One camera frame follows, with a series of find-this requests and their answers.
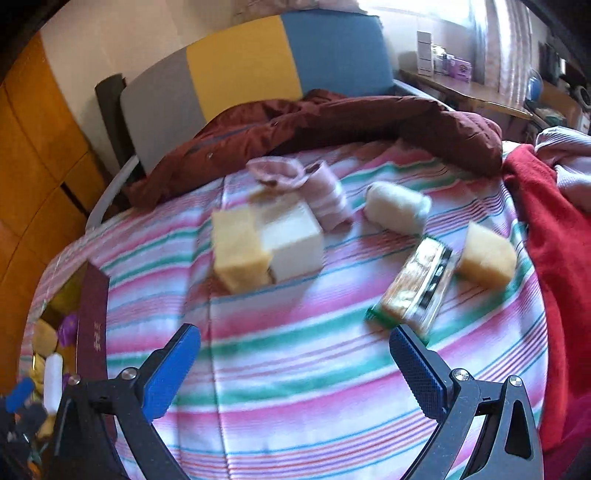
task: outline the pink sock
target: pink sock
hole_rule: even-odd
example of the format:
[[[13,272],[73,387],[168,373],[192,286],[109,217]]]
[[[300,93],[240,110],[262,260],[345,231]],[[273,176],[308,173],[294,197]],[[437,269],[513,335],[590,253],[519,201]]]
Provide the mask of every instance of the pink sock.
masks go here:
[[[298,193],[308,203],[320,226],[330,232],[337,225],[353,218],[340,180],[326,162],[306,167],[307,180]]]
[[[353,217],[341,182],[324,161],[304,169],[293,158],[261,157],[251,160],[246,167],[261,184],[275,192],[299,193],[327,232]]]

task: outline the striped bedsheet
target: striped bedsheet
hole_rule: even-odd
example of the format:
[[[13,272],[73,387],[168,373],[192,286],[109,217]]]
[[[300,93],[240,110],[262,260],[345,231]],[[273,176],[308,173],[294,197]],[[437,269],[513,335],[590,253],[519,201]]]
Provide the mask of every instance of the striped bedsheet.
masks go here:
[[[212,278],[213,209],[246,201],[254,181],[240,172],[151,213],[126,212],[82,238],[47,268],[31,308],[21,369],[30,365],[31,326],[87,258],[111,277],[109,375],[139,366],[183,322],[203,346],[168,413],[154,422],[193,479],[398,479],[434,429],[388,351],[388,332],[364,320],[411,252],[412,238],[363,217],[367,186],[390,180],[428,193],[427,232],[461,249],[469,220],[511,239],[514,280],[503,292],[454,279],[430,348],[476,378],[523,377],[536,418],[547,374],[547,332],[537,277],[513,201],[498,179],[476,179],[423,150],[372,142],[297,155],[324,158],[355,209],[352,227],[326,235],[326,265],[249,294],[230,296]],[[475,422],[451,478],[478,435]],[[119,436],[131,478],[142,478]]]

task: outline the white cloth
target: white cloth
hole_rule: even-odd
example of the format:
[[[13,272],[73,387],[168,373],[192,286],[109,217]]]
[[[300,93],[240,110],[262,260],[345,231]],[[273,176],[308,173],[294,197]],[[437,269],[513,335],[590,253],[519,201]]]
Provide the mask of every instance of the white cloth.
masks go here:
[[[538,135],[536,156],[556,170],[556,184],[570,203],[591,213],[591,137],[566,127]]]
[[[431,211],[431,198],[388,181],[375,181],[365,194],[370,222],[403,235],[420,235]]]
[[[473,79],[523,105],[531,68],[530,12],[520,0],[473,2],[476,58]]]

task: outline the blue gripper pad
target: blue gripper pad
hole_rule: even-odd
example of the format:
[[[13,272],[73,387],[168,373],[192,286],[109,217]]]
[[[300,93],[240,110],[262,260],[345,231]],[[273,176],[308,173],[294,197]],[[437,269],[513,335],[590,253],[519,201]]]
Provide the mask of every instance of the blue gripper pad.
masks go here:
[[[433,353],[444,365],[443,373],[449,376],[449,367],[435,352],[427,350],[421,340],[407,325],[400,325],[390,334],[390,354],[402,376],[417,399],[424,415],[441,423],[449,412],[452,383],[445,385],[430,367],[425,353]]]
[[[185,323],[159,350],[155,350],[139,369],[143,392],[139,392],[142,411],[152,422],[162,417],[174,400],[181,383],[201,347],[199,329]]]

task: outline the blue headboard panel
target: blue headboard panel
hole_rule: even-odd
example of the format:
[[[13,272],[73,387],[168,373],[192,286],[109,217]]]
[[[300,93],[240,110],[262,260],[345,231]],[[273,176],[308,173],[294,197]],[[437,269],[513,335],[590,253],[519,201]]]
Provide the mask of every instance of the blue headboard panel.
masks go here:
[[[385,95],[392,68],[378,17],[310,10],[281,15],[301,90]]]

